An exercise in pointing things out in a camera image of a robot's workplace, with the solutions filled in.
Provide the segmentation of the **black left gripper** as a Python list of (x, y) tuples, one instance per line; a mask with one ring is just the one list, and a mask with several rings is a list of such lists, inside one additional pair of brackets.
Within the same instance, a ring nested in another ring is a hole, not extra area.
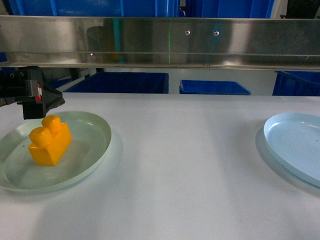
[(22, 105), (25, 120), (42, 119), (45, 111), (65, 103), (63, 93), (44, 83), (38, 66), (21, 67), (0, 79), (0, 105)]

